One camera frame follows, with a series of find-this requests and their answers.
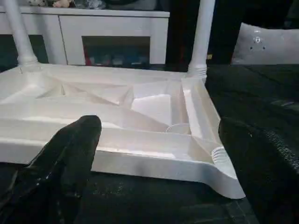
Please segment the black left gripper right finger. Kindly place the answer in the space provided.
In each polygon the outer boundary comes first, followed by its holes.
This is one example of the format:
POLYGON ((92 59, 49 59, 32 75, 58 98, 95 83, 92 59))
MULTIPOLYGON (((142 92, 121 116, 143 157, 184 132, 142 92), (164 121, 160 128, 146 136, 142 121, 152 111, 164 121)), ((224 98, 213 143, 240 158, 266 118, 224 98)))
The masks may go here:
POLYGON ((222 118, 219 137, 261 224, 299 222, 299 158, 280 135, 222 118))

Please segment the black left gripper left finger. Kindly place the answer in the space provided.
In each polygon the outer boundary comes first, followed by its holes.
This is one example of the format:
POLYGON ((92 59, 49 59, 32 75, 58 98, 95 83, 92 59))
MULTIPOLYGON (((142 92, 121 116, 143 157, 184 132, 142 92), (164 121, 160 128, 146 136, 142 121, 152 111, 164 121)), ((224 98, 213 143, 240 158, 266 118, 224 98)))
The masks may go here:
POLYGON ((3 224, 72 224, 102 130, 96 115, 61 128, 28 165, 0 165, 3 224))

